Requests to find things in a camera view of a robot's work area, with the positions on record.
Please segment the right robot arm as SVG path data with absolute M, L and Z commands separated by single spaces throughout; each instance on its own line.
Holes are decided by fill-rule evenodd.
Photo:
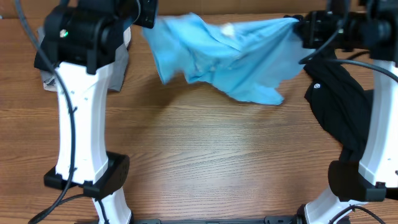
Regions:
M 266 223 L 348 223 L 369 202 L 397 199 L 397 2 L 359 5 L 328 1 L 294 27 L 314 50 L 301 61 L 313 80 L 305 97 L 343 150 L 317 199 Z

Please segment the light blue t-shirt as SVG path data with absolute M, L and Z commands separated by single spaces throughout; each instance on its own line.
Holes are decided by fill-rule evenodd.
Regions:
M 162 83 L 182 72 L 187 83 L 205 82 L 242 102 L 279 105 L 279 84 L 300 73 L 313 53 L 293 32 L 296 18 L 207 24 L 196 14 L 157 18 L 142 34 Z

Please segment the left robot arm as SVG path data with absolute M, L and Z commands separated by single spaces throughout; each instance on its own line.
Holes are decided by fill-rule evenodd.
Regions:
M 116 51 L 129 43 L 128 24 L 153 28 L 156 0 L 60 3 L 46 17 L 35 67 L 57 78 L 60 152 L 46 186 L 78 186 L 93 200 L 100 223 L 132 223 L 123 185 L 127 155 L 106 150 L 105 113 Z

